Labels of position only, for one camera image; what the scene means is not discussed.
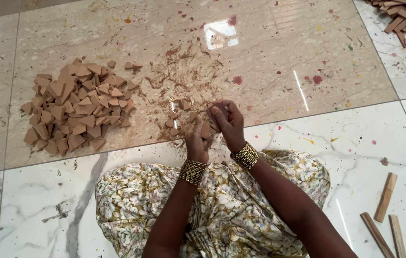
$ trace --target hand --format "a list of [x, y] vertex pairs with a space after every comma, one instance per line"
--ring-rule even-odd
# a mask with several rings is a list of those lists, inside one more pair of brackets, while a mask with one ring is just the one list
[[227, 142], [227, 147], [232, 153], [239, 153], [246, 145], [244, 140], [244, 119], [241, 112], [233, 101], [218, 100], [214, 104], [221, 104], [229, 109], [229, 120], [225, 118], [218, 107], [211, 107], [211, 113], [216, 118], [217, 124], [222, 131], [223, 137]]
[[194, 128], [185, 134], [187, 158], [207, 164], [209, 161], [208, 149], [212, 144], [212, 138], [206, 140], [201, 137], [203, 121], [200, 115], [196, 116], [195, 121]]

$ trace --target woman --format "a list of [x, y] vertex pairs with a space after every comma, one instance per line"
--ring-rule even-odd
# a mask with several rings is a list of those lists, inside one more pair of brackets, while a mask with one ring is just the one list
[[131, 164], [99, 180], [98, 224], [119, 256], [356, 258], [321, 211], [326, 168], [303, 152], [255, 151], [235, 103], [214, 104], [234, 161], [207, 165], [198, 116], [182, 168]]

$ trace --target polished floor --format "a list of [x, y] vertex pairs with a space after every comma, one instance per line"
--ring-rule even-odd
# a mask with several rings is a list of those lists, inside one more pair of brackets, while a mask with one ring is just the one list
[[[115, 257], [94, 220], [93, 184], [126, 163], [183, 162], [182, 141], [162, 126], [170, 97], [189, 98], [195, 112], [233, 99], [255, 148], [316, 155], [332, 180], [324, 211], [360, 257], [383, 257], [359, 214], [374, 214], [387, 173], [398, 174], [388, 213], [399, 215], [406, 245], [406, 49], [383, 32], [389, 19], [375, 8], [359, 0], [51, 5], [0, 14], [0, 258]], [[35, 75], [56, 77], [82, 56], [115, 60], [118, 75], [141, 82], [132, 126], [108, 132], [100, 153], [60, 160], [34, 151], [22, 141], [30, 125], [19, 109]], [[130, 76], [126, 61], [144, 67]], [[229, 156], [219, 138], [215, 162]], [[63, 202], [68, 217], [42, 222]], [[386, 221], [376, 223], [394, 250]]]

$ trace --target floral dress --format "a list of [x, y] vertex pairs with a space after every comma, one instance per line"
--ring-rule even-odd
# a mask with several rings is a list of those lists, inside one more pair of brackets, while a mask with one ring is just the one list
[[[260, 154], [322, 209], [330, 176], [313, 155], [294, 150], [263, 150]], [[141, 257], [179, 170], [139, 163], [101, 176], [95, 191], [97, 222], [121, 258]], [[208, 165], [189, 213], [180, 257], [304, 255], [302, 242], [248, 172], [234, 161]]]

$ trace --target bangle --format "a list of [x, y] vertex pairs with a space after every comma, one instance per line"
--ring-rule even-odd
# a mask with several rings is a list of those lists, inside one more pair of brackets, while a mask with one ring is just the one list
[[244, 170], [249, 171], [254, 167], [255, 163], [259, 159], [259, 153], [252, 147], [249, 142], [240, 150], [239, 153], [231, 153], [232, 158], [236, 163]]
[[179, 178], [199, 186], [207, 164], [186, 159], [180, 169]]

